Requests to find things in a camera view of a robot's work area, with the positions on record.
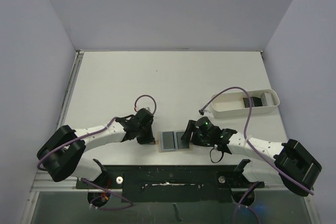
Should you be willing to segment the beige card holder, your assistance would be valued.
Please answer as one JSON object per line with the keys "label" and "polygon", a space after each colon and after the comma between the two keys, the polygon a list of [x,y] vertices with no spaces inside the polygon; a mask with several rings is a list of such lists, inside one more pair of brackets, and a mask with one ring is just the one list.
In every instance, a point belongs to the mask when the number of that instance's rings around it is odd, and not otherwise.
{"label": "beige card holder", "polygon": [[161,131],[156,143],[160,153],[191,151],[192,144],[182,141],[184,131]]}

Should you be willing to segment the black credit card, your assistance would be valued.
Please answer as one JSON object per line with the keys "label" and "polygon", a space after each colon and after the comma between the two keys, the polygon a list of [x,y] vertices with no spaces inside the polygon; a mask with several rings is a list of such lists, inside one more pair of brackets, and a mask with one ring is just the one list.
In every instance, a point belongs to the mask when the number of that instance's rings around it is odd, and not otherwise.
{"label": "black credit card", "polygon": [[161,134],[161,148],[162,151],[175,150],[175,136],[174,132],[162,132]]}
{"label": "black credit card", "polygon": [[176,132],[176,144],[178,150],[187,150],[190,148],[190,145],[187,140],[183,140],[184,132]]}

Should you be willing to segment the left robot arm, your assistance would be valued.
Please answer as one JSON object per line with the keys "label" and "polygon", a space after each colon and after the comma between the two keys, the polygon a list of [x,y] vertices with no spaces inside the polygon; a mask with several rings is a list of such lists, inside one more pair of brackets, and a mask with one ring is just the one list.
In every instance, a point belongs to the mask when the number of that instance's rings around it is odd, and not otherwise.
{"label": "left robot arm", "polygon": [[87,129],[61,126],[37,152],[37,168],[46,171],[54,182],[68,177],[88,180],[96,188],[109,180],[106,168],[96,158],[87,159],[84,152],[112,143],[136,140],[140,145],[155,142],[154,115],[142,108],[136,114],[114,117],[104,125]]}

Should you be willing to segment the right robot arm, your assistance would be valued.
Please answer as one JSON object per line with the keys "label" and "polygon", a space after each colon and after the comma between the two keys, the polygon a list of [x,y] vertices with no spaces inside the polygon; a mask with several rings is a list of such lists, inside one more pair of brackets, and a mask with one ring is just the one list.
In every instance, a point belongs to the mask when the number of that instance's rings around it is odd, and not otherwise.
{"label": "right robot arm", "polygon": [[253,162],[234,173],[234,182],[241,187],[249,183],[282,184],[296,195],[312,194],[313,186],[322,171],[320,163],[298,141],[271,142],[245,137],[233,129],[221,129],[204,116],[190,120],[181,140],[201,147],[211,147],[222,154],[244,155],[258,159],[266,166]]}

